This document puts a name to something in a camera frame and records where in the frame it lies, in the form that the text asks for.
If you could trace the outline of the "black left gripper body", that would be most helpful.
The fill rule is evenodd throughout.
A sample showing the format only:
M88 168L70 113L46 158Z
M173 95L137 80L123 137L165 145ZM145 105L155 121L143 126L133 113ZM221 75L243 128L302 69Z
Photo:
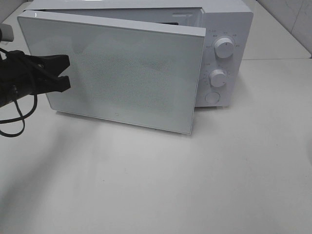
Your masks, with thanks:
M1 52L6 56L0 59L0 106L3 107L14 100L34 95L36 84L30 55L20 50Z

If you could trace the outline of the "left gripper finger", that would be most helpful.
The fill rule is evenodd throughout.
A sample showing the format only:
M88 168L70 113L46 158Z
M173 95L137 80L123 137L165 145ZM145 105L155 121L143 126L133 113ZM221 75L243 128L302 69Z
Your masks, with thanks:
M43 77L59 77L70 66L67 55L26 55L26 61L30 65L33 74Z
M33 95L46 94L50 92L64 92L71 88L70 80L68 76L51 78L35 79L36 88L33 91Z

